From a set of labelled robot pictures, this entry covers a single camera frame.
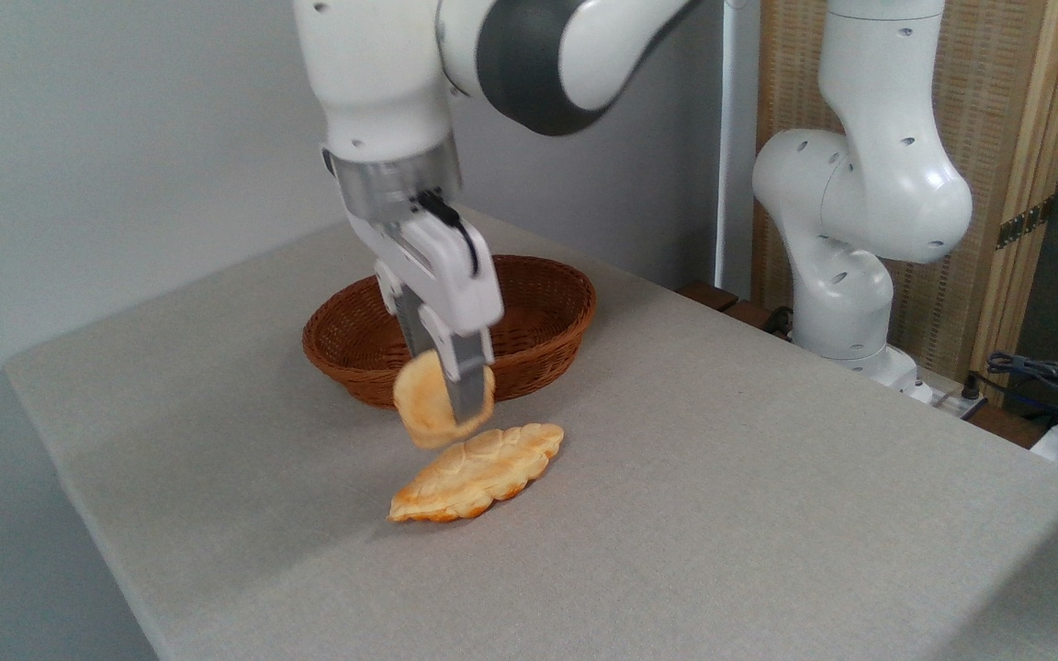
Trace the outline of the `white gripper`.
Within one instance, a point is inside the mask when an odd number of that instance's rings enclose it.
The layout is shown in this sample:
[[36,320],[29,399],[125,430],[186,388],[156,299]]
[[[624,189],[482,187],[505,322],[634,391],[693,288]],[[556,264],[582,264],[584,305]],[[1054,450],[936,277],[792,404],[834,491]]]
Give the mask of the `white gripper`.
[[441,197],[416,197],[400,210],[406,218],[387,223],[349,215],[350,226],[377,256],[379,290],[411,357],[436,350],[462,424],[487,401],[486,368],[494,361],[489,328],[504,312],[494,260],[478,229]]

